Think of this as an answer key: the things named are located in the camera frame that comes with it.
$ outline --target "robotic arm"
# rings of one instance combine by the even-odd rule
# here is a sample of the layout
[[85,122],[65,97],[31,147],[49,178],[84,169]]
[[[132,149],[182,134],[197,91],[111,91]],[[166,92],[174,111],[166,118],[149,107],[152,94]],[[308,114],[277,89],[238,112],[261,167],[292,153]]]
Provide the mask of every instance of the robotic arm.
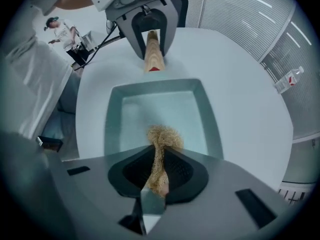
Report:
[[110,21],[120,27],[139,58],[144,59],[146,44],[140,28],[145,20],[160,25],[160,50],[165,56],[175,37],[178,13],[170,0],[92,0],[98,11],[105,10]]

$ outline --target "black holder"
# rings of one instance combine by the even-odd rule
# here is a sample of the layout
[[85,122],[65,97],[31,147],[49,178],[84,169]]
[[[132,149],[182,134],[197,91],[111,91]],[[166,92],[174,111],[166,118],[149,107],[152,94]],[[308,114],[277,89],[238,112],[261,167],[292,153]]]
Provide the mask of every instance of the black holder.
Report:
[[[140,198],[140,192],[151,175],[155,151],[155,146],[151,145],[111,167],[109,182],[121,196]],[[164,149],[164,169],[169,179],[166,205],[192,201],[209,180],[207,169],[201,163],[169,147]]]
[[38,136],[36,138],[37,143],[40,147],[43,147],[45,150],[52,150],[59,152],[60,148],[63,145],[63,142],[57,138],[48,138],[44,136]]

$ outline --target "sponge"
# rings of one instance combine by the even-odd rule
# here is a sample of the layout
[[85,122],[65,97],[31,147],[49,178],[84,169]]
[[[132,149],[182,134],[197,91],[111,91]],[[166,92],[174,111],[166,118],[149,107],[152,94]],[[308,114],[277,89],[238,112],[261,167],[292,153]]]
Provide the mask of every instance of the sponge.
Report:
[[175,129],[163,125],[152,125],[148,130],[147,137],[155,147],[155,155],[151,175],[146,186],[153,193],[164,198],[169,192],[169,179],[164,167],[165,146],[183,149],[184,142]]

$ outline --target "wall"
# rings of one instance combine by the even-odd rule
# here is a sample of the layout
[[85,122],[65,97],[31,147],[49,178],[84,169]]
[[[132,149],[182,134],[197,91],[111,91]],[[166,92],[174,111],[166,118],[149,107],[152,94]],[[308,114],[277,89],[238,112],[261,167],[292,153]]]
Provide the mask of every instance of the wall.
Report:
[[203,10],[204,0],[188,0],[189,6],[188,11],[186,13],[186,28],[198,28],[201,14]]
[[294,4],[294,0],[205,0],[200,28],[219,31],[258,61]]
[[291,69],[304,68],[301,80],[282,94],[293,123],[294,139],[320,132],[319,51],[317,34],[297,5],[290,23],[262,61],[277,80]]
[[[106,14],[104,11],[98,12],[96,7],[89,6],[77,10],[62,10],[56,8],[48,16],[43,16],[40,12],[33,20],[33,27],[39,40],[49,42],[55,39],[55,34],[52,29],[44,31],[46,21],[50,17],[59,17],[59,19],[68,19],[73,22],[81,35],[85,35],[88,31],[95,32],[96,43],[99,44],[107,36],[106,30]],[[118,28],[114,30],[110,39],[119,35]],[[70,64],[74,60],[65,52],[61,43],[50,44],[50,46]]]
[[320,172],[320,138],[292,145],[288,167],[283,181],[290,183],[314,183]]

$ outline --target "wooden handle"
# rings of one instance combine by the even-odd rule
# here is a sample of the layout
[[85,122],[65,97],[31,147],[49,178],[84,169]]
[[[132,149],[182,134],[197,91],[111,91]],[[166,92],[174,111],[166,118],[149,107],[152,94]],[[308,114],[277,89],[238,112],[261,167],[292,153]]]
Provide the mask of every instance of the wooden handle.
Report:
[[164,57],[160,51],[158,34],[156,30],[148,33],[144,57],[144,72],[165,70]]

